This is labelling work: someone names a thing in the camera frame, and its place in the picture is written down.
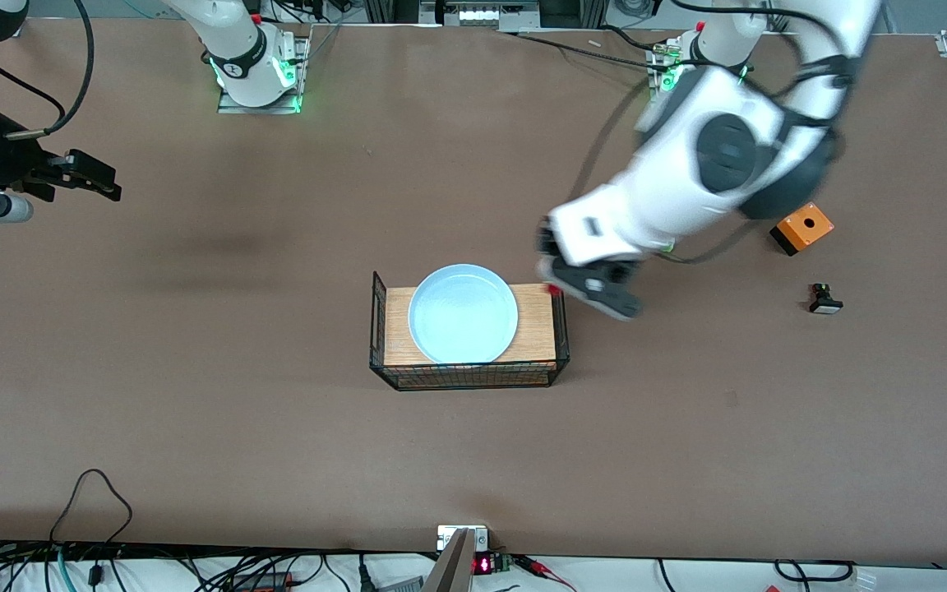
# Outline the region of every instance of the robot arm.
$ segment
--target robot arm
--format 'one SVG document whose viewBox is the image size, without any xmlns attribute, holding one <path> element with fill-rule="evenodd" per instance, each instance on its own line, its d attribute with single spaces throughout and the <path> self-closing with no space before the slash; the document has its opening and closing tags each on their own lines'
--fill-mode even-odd
<svg viewBox="0 0 947 592">
<path fill-rule="evenodd" d="M 643 112 L 636 125 L 643 142 L 631 164 L 553 209 L 541 225 L 538 272 L 546 281 L 631 319 L 641 304 L 626 286 L 647 255 L 669 251 L 733 210 L 768 219 L 811 198 L 880 0 L 774 3 L 812 19 L 792 19 L 804 63 L 782 104 L 734 72 L 765 30 L 762 15 L 740 14 L 758 4 L 715 0 L 734 12 L 711 15 L 703 30 L 677 41 L 681 60 L 668 73 L 677 83 Z"/>
<path fill-rule="evenodd" d="M 241 0 L 164 0 L 191 24 L 210 54 L 218 83 L 237 104 L 273 104 L 298 83 L 294 34 L 255 24 Z"/>
<path fill-rule="evenodd" d="M 210 54 L 219 84 L 237 104 L 273 104 L 297 84 L 292 33 L 256 24 L 241 0 L 168 0 L 192 24 Z M 27 0 L 0 0 L 0 41 L 20 29 Z M 31 204 L 19 195 L 53 201 L 53 187 L 84 188 L 119 201 L 115 169 L 79 150 L 64 156 L 42 150 L 38 138 L 0 113 L 0 222 L 23 222 Z"/>
</svg>

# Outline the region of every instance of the orange box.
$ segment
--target orange box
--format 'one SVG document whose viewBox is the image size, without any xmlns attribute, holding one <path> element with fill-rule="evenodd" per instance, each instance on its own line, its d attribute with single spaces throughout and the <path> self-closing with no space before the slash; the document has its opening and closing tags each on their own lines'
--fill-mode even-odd
<svg viewBox="0 0 947 592">
<path fill-rule="evenodd" d="M 769 231 L 769 235 L 777 240 L 779 246 L 784 248 L 790 257 L 816 243 L 820 237 L 830 233 L 834 228 L 835 225 L 831 224 L 831 220 L 824 215 L 824 212 L 820 212 L 818 206 L 809 202 L 779 221 L 779 224 Z"/>
</svg>

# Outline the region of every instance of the brown table surface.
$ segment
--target brown table surface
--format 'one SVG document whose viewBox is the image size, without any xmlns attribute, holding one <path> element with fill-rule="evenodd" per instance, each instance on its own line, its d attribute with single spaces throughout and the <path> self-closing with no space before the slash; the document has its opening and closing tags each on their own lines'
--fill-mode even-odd
<svg viewBox="0 0 947 592">
<path fill-rule="evenodd" d="M 300 116 L 219 116 L 187 24 L 95 33 L 90 96 L 43 146 L 116 166 L 123 201 L 62 191 L 0 225 L 0 539 L 42 539 L 100 467 L 140 542 L 424 550 L 436 525 L 484 522 L 514 552 L 947 562 L 931 38 L 876 39 L 816 198 L 837 228 L 808 252 L 758 236 L 650 262 L 631 323 L 571 301 L 552 389 L 405 394 L 367 368 L 372 270 L 536 281 L 538 219 L 643 74 L 488 30 L 345 27 Z M 0 63 L 71 101 L 82 48 L 78 22 L 35 21 Z M 789 63 L 770 40 L 755 75 L 777 87 Z M 53 119 L 1 79 L 0 109 Z M 594 183 L 631 157 L 638 111 Z M 842 313 L 805 311 L 815 281 Z M 61 536 L 122 515 L 90 481 Z"/>
</svg>

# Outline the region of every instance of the wooden board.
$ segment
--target wooden board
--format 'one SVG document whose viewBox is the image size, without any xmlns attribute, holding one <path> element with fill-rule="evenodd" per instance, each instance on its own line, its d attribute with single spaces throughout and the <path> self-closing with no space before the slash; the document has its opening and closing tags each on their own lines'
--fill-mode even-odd
<svg viewBox="0 0 947 592">
<path fill-rule="evenodd" d="M 517 284 L 510 287 L 518 301 L 518 333 L 510 348 L 496 361 L 552 360 L 553 308 L 545 284 Z M 386 289 L 386 366 L 433 363 L 411 340 L 407 313 L 414 288 Z"/>
</svg>

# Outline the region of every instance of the light blue plate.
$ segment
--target light blue plate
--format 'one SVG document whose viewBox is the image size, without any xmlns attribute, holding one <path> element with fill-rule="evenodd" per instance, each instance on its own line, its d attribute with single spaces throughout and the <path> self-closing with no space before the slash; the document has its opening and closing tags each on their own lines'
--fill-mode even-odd
<svg viewBox="0 0 947 592">
<path fill-rule="evenodd" d="M 518 301 L 503 278 L 460 263 L 426 276 L 411 296 L 411 340 L 434 363 L 487 363 L 518 332 Z"/>
</svg>

